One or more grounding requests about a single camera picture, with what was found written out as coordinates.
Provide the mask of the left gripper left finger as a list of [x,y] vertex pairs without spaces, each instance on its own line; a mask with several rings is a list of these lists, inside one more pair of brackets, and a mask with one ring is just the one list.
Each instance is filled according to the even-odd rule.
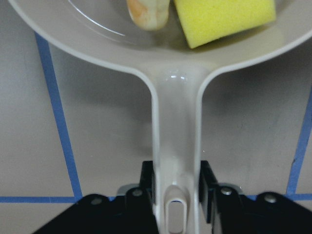
[[149,234],[157,234],[157,221],[153,206],[156,203],[155,173],[152,161],[142,163],[140,188],[143,191],[143,218]]

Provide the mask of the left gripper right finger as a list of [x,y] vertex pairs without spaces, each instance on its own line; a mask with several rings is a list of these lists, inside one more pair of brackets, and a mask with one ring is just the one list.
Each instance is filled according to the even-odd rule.
[[212,220],[212,201],[214,190],[218,186],[218,181],[212,171],[208,161],[200,162],[199,175],[199,203],[201,204],[206,223]]

